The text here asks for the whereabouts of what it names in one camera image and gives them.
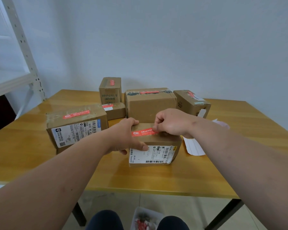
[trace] table leg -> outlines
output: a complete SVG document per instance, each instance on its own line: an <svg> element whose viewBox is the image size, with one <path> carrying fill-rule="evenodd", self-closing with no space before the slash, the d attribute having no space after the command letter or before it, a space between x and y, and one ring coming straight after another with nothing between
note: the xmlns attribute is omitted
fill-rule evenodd
<svg viewBox="0 0 288 230"><path fill-rule="evenodd" d="M78 224L81 227L84 227L86 224L86 218L85 218L78 202L76 203L76 206L73 208L72 213L73 213L74 217L76 218Z"/></svg>
<svg viewBox="0 0 288 230"><path fill-rule="evenodd" d="M211 221L205 230L217 230L222 226L236 211L238 211L244 203L241 199L232 199L226 207Z"/></svg>

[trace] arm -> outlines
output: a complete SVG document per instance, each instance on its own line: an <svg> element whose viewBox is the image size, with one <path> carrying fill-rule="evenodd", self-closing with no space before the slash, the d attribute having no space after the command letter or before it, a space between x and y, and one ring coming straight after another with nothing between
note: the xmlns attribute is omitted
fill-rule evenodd
<svg viewBox="0 0 288 230"><path fill-rule="evenodd" d="M0 229L61 229L104 154L126 154L129 147L148 150L131 136L134 124L138 121L124 119L94 133L3 186Z"/></svg>
<svg viewBox="0 0 288 230"><path fill-rule="evenodd" d="M203 118L161 111L154 130L195 138L247 207L268 229L288 229L288 156Z"/></svg>

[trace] hand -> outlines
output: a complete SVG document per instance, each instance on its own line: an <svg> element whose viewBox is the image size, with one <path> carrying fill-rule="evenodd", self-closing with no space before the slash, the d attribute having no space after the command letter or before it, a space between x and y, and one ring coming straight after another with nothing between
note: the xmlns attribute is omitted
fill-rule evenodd
<svg viewBox="0 0 288 230"><path fill-rule="evenodd" d="M148 146L136 137L131 135L132 125L139 124L138 120L134 118L123 119L119 123L104 130L109 134L109 141L111 142L111 151L120 151L123 155L127 154L126 148L134 148L140 151L147 151Z"/></svg>
<svg viewBox="0 0 288 230"><path fill-rule="evenodd" d="M166 131L172 135L183 135L185 138L193 138L189 129L197 119L198 117L177 109L166 109L157 113L153 130Z"/></svg>

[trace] large cardboard box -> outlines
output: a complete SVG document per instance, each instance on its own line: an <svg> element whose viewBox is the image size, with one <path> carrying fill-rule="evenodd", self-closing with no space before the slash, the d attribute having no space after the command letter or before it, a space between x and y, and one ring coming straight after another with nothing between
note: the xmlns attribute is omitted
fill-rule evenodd
<svg viewBox="0 0 288 230"><path fill-rule="evenodd" d="M128 118L154 123L159 111L176 108L176 97L168 88L128 89L125 104Z"/></svg>
<svg viewBox="0 0 288 230"><path fill-rule="evenodd" d="M203 98L197 96L190 90L174 90L177 98L176 109L187 114L206 118L211 104Z"/></svg>
<svg viewBox="0 0 288 230"><path fill-rule="evenodd" d="M104 110L107 113L107 119L108 120L126 117L125 104L123 104L122 102L104 104L104 105L102 105L102 107L104 108Z"/></svg>
<svg viewBox="0 0 288 230"><path fill-rule="evenodd" d="M149 147L148 151L129 150L129 166L169 165L176 158L181 137L152 130L153 123L139 123L132 126L132 135Z"/></svg>
<svg viewBox="0 0 288 230"><path fill-rule="evenodd" d="M47 132L57 153L107 128L107 113L99 103L47 113Z"/></svg>
<svg viewBox="0 0 288 230"><path fill-rule="evenodd" d="M120 77L104 77L99 86L101 104L122 102Z"/></svg>

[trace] wooden table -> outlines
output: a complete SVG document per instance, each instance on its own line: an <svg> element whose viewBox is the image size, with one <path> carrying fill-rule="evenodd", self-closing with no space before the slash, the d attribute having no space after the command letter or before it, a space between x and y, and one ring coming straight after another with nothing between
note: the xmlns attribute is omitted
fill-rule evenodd
<svg viewBox="0 0 288 230"><path fill-rule="evenodd" d="M231 130L288 154L288 131L245 101L207 99L207 119L229 124ZM100 103L99 93L61 90L0 130L0 183L7 183L56 155L46 132L45 114ZM120 119L110 120L109 126ZM192 156L185 144L169 166L130 168L128 156L112 152L102 158L86 189L119 192L239 197L207 156Z"/></svg>

